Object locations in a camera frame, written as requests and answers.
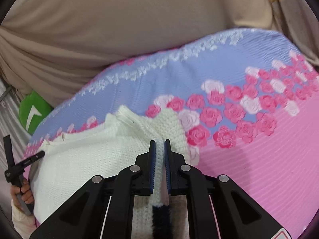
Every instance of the black tool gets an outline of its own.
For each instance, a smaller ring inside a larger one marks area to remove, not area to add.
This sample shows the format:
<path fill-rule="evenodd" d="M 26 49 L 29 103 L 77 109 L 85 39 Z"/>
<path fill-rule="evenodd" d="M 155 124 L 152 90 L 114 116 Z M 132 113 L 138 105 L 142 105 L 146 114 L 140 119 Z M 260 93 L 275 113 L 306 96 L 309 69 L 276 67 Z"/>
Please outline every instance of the black tool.
<path fill-rule="evenodd" d="M 7 182 L 11 182 L 12 185 L 15 185 L 15 186 L 21 188 L 23 186 L 24 169 L 26 167 L 28 167 L 30 164 L 33 164 L 37 160 L 44 157 L 45 153 L 44 153 L 44 151 L 40 151 L 36 155 L 31 156 L 18 164 L 15 164 L 14 158 L 13 158 L 12 144 L 11 144 L 10 136 L 4 137 L 3 142 L 4 142 L 5 156 L 7 158 L 7 164 L 8 164 L 8 169 L 4 172 L 4 176 L 7 180 Z M 21 198 L 22 195 L 23 195 L 22 192 L 17 194 L 17 198 L 20 202 L 20 206 L 22 207 L 24 213 L 27 216 L 30 216 L 33 213 L 34 205 L 33 204 L 26 204 Z"/>
<path fill-rule="evenodd" d="M 151 141 L 149 152 L 139 155 L 135 165 L 117 176 L 94 176 L 30 238 L 131 238 L 134 196 L 147 196 L 153 190 L 155 148 Z M 169 140 L 165 142 L 165 166 L 168 193 L 187 196 L 191 239 L 217 239 L 218 234 L 222 239 L 272 239 L 283 230 L 227 175 L 206 176 L 185 164 L 183 155 L 172 152 Z"/>

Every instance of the finger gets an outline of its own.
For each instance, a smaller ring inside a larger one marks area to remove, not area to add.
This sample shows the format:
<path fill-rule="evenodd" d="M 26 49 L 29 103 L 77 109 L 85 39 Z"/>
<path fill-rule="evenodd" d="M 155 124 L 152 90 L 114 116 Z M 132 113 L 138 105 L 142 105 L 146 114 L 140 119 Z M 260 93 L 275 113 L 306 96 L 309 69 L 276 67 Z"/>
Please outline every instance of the finger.
<path fill-rule="evenodd" d="M 30 198 L 28 198 L 28 199 L 25 201 L 26 204 L 30 204 L 30 203 L 32 203 L 32 202 L 34 202 L 34 197 L 33 197 L 33 196 L 31 196 Z"/>
<path fill-rule="evenodd" d="M 32 192 L 31 191 L 27 191 L 25 194 L 23 194 L 23 196 L 21 198 L 22 198 L 23 201 L 26 201 L 31 196 L 32 196 Z"/>
<path fill-rule="evenodd" d="M 16 194 L 20 193 L 20 188 L 12 185 L 10 188 L 10 194 L 12 197 L 15 197 Z"/>
<path fill-rule="evenodd" d="M 27 192 L 28 190 L 30 190 L 30 185 L 29 184 L 25 184 L 21 187 L 21 192 L 22 193 L 25 193 Z"/>
<path fill-rule="evenodd" d="M 15 194 L 12 195 L 12 201 L 15 206 L 19 206 L 20 202 Z"/>

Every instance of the beige curtain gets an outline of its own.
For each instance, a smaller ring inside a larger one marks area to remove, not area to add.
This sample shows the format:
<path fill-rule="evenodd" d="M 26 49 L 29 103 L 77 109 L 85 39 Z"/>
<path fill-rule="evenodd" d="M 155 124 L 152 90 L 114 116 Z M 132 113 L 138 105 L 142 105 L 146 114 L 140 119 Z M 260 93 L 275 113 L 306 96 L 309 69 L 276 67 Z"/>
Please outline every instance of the beige curtain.
<path fill-rule="evenodd" d="M 319 66 L 319 21 L 305 0 L 270 0 L 276 25 Z"/>
<path fill-rule="evenodd" d="M 17 0 L 0 68 L 57 106 L 110 63 L 238 26 L 275 28 L 269 0 Z"/>

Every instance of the white rose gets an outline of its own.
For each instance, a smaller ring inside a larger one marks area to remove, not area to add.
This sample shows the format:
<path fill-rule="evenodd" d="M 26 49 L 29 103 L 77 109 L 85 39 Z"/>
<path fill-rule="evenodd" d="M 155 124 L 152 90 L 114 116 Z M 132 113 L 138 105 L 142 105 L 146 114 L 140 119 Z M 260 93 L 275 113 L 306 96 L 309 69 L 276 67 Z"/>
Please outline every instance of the white rose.
<path fill-rule="evenodd" d="M 289 56 L 294 58 L 295 60 L 298 60 L 297 53 L 295 51 L 290 50 L 289 51 Z"/>
<path fill-rule="evenodd" d="M 296 102 L 295 102 L 295 101 L 290 101 L 290 100 L 288 100 L 288 102 L 287 102 L 287 104 L 286 104 L 286 107 L 285 107 L 284 109 L 285 109 L 285 110 L 289 113 L 289 115 L 292 116 L 292 117 L 296 116 L 296 115 L 300 112 L 300 110 L 299 110 L 299 108 L 298 108 Z"/>
<path fill-rule="evenodd" d="M 278 79 L 272 79 L 270 81 L 270 84 L 272 85 L 272 88 L 277 92 L 277 93 L 283 93 L 284 90 L 287 88 L 286 85 L 281 80 Z"/>
<path fill-rule="evenodd" d="M 178 118 L 186 132 L 199 125 L 199 114 L 196 111 L 182 110 L 178 113 Z"/>
<path fill-rule="evenodd" d="M 249 96 L 245 95 L 240 100 L 240 105 L 249 113 L 249 114 L 256 114 L 262 108 L 259 102 L 259 98 L 256 97 L 255 99 L 251 99 Z"/>
<path fill-rule="evenodd" d="M 279 70 L 280 68 L 286 68 L 286 65 L 283 62 L 281 62 L 280 60 L 273 60 L 272 67 Z"/>
<path fill-rule="evenodd" d="M 62 133 L 62 128 L 60 127 L 58 131 L 56 132 L 56 136 L 59 136 L 61 133 Z"/>
<path fill-rule="evenodd" d="M 68 132 L 68 133 L 71 133 L 73 130 L 74 130 L 74 124 L 72 123 L 72 124 L 68 127 L 67 132 Z"/>
<path fill-rule="evenodd" d="M 221 81 L 216 80 L 206 80 L 202 83 L 201 88 L 208 94 L 211 93 L 211 91 L 219 91 L 219 93 L 225 92 L 223 83 Z"/>
<path fill-rule="evenodd" d="M 96 117 L 91 116 L 87 120 L 87 125 L 89 126 L 89 125 L 93 124 L 95 121 L 96 121 Z"/>
<path fill-rule="evenodd" d="M 314 68 L 312 67 L 312 65 L 311 65 L 309 62 L 307 62 L 307 61 L 305 61 L 305 65 L 306 65 L 306 67 L 308 68 L 308 71 L 309 71 L 309 72 L 312 72 L 312 70 L 314 69 Z"/>
<path fill-rule="evenodd" d="M 199 148 L 198 147 L 189 147 L 189 152 L 190 152 L 190 164 L 192 166 L 196 166 L 199 163 Z"/>
<path fill-rule="evenodd" d="M 259 78 L 259 68 L 255 67 L 247 67 L 245 70 L 246 74 L 255 77 L 256 79 Z"/>
<path fill-rule="evenodd" d="M 160 95 L 153 101 L 153 103 L 160 106 L 161 109 L 164 109 L 173 98 L 173 95 Z"/>
<path fill-rule="evenodd" d="M 297 71 L 297 72 L 296 72 L 296 76 L 298 76 L 299 79 L 302 80 L 303 82 L 306 82 L 306 81 L 307 81 L 307 77 L 305 76 L 305 74 L 304 74 L 303 72 Z"/>

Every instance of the warning label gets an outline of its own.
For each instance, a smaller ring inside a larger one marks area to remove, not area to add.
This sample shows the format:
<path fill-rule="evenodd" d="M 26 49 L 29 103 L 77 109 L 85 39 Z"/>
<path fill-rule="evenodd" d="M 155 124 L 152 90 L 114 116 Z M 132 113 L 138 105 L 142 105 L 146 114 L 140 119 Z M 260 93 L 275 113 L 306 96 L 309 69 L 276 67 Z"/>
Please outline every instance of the warning label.
<path fill-rule="evenodd" d="M 291 237 L 287 233 L 286 229 L 282 228 L 274 237 L 272 237 L 272 239 L 291 239 Z"/>

